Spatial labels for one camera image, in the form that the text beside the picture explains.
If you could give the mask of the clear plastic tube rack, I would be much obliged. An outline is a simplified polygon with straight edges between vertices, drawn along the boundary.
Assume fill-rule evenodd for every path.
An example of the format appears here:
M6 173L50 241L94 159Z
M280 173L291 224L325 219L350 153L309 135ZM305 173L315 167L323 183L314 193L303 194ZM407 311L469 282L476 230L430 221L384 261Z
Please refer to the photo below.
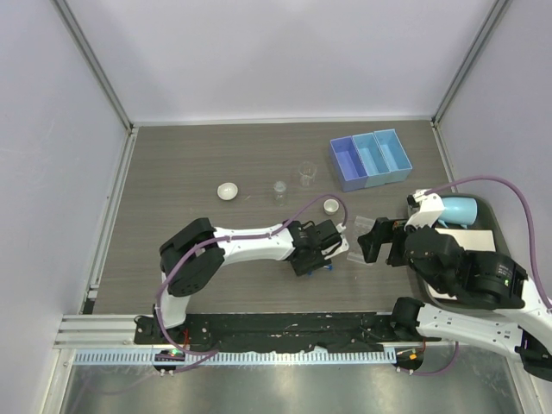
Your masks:
M357 216L354 221L347 226L346 236L349 243L347 260L365 267L372 265L372 263L366 263L364 261L364 255L358 243L358 238L369 233L374 224L375 220L372 218Z

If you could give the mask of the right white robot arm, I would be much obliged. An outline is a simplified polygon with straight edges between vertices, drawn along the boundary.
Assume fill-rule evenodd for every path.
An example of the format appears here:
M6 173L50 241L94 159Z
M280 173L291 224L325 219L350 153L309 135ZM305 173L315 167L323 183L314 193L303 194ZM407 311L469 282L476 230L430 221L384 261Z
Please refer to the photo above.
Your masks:
M389 320L392 335L401 341L463 342L520 361L527 373L550 380L551 314L535 283L510 256L464 248L457 234L430 226L414 229L403 220L381 217L358 237L366 263L375 262L381 246L390 244L388 265L409 267L435 291L495 316L470 316L401 297Z

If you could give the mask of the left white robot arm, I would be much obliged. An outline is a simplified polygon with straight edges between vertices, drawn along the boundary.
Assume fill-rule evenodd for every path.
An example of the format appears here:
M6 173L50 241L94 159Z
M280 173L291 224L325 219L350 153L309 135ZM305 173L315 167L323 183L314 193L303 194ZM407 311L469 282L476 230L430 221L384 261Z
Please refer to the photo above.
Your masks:
M330 267L348 251L346 227L330 219L319 224L286 221L261 229L215 227L194 220L160 247L162 287L154 306L154 334L166 344L184 332L190 298L222 267L254 260L284 261L297 276Z

